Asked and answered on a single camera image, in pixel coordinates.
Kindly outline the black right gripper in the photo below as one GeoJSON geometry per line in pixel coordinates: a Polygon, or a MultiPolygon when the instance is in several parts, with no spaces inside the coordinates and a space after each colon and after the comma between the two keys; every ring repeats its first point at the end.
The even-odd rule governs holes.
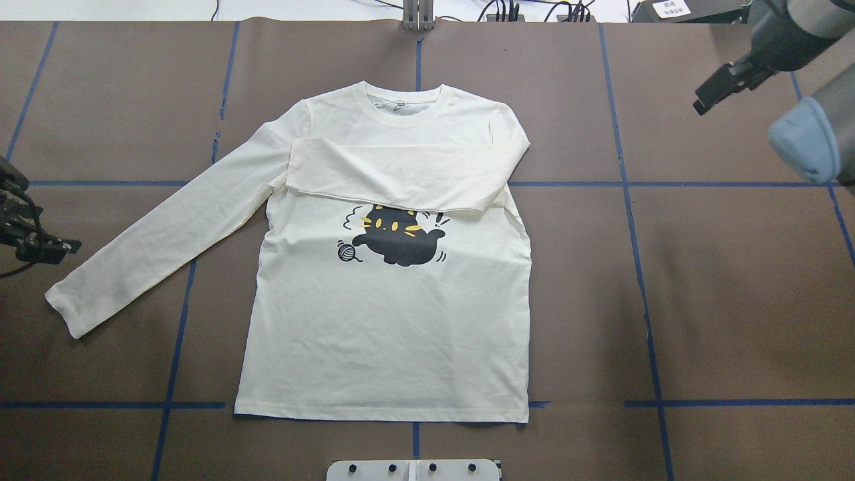
{"type": "Polygon", "coordinates": [[[693,109],[703,116],[730,95],[745,90],[754,91],[778,72],[745,59],[736,63],[725,63],[697,88],[693,109]]]}

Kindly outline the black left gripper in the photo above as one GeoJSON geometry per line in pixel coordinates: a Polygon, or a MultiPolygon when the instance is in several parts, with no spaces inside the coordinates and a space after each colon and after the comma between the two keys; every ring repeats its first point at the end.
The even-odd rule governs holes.
{"type": "Polygon", "coordinates": [[[15,249],[24,263],[60,263],[66,255],[75,255],[79,240],[46,239],[41,224],[41,208],[27,193],[29,180],[6,158],[1,158],[2,244],[15,249]]]}

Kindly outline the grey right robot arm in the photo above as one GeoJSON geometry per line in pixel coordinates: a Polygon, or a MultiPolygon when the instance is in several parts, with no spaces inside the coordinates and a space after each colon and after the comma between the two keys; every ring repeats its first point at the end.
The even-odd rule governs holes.
{"type": "Polygon", "coordinates": [[[852,1],[765,1],[750,47],[695,91],[706,114],[730,95],[779,73],[801,81],[800,99],[767,129],[772,150],[804,182],[853,192],[852,1]]]}

